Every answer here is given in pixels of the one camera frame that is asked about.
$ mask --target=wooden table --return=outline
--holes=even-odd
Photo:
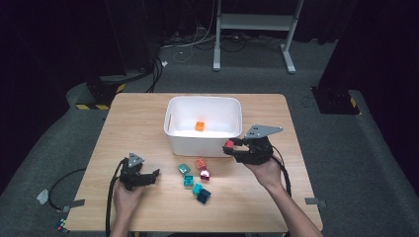
[[[105,230],[106,203],[110,180],[119,162],[133,152],[145,159],[142,174],[160,169],[156,184],[147,187],[130,226],[131,231],[158,232],[287,232],[281,213],[253,174],[234,158],[205,158],[211,177],[202,182],[195,167],[198,157],[172,154],[163,130],[169,101],[193,94],[118,94],[99,136],[75,199],[85,205],[72,208],[67,218],[71,231]],[[205,94],[237,99],[242,108],[242,137],[252,124],[282,126],[269,135],[282,153],[290,174],[293,199],[322,229],[286,98],[268,94]],[[185,189],[178,165],[192,169],[195,182],[211,192],[206,204]],[[111,223],[115,219],[112,209]]]

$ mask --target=white container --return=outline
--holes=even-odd
[[[197,121],[205,123],[203,131],[196,130]],[[167,107],[164,131],[175,155],[227,157],[224,142],[242,131],[240,103],[225,97],[175,97]]]

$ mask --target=colored block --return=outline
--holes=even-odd
[[[210,171],[209,170],[202,170],[201,171],[201,180],[209,180],[210,179]]]
[[[206,160],[204,160],[204,158],[196,160],[195,165],[197,166],[197,168],[199,170],[206,170],[207,169]]]
[[[197,124],[195,124],[195,130],[196,131],[203,131],[206,124],[203,121],[197,121]]]
[[[182,175],[186,175],[189,172],[191,172],[191,168],[189,168],[189,166],[187,166],[186,164],[179,165],[178,170]]]
[[[202,204],[207,203],[208,199],[210,198],[210,192],[206,189],[201,189],[200,193],[198,194],[197,200]]]
[[[192,189],[192,194],[194,194],[195,196],[199,195],[202,188],[203,186],[200,183],[196,183],[194,185],[194,188]]]
[[[194,185],[194,176],[186,175],[184,176],[184,186],[192,187]]]

